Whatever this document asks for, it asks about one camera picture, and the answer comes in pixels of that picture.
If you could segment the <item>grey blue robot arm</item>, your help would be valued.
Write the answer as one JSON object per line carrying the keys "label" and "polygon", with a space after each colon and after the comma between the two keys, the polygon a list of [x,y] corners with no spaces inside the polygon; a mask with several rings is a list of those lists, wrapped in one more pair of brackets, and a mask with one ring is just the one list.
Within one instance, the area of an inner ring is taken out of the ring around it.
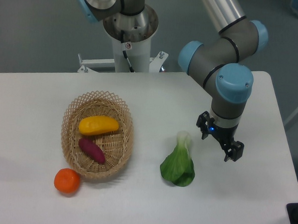
{"label": "grey blue robot arm", "polygon": [[[102,22],[112,39],[117,72],[149,72],[150,40],[158,28],[156,12],[145,0],[77,0],[92,23]],[[249,21],[237,0],[202,0],[218,31],[219,39],[206,47],[199,41],[186,44],[178,57],[180,68],[211,97],[210,111],[198,117],[203,138],[212,135],[237,161],[244,145],[234,139],[253,74],[240,61],[259,52],[268,42],[266,27]]]}

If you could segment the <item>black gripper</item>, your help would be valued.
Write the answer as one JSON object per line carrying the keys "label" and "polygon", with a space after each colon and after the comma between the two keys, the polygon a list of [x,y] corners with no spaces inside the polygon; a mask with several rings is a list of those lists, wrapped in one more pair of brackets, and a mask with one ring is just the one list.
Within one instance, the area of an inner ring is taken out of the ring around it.
{"label": "black gripper", "polygon": [[244,144],[234,140],[238,125],[229,128],[221,127],[216,124],[215,118],[210,118],[209,112],[205,111],[199,115],[196,126],[202,133],[202,140],[211,134],[219,142],[222,150],[225,152],[224,162],[229,160],[236,162],[242,157]]}

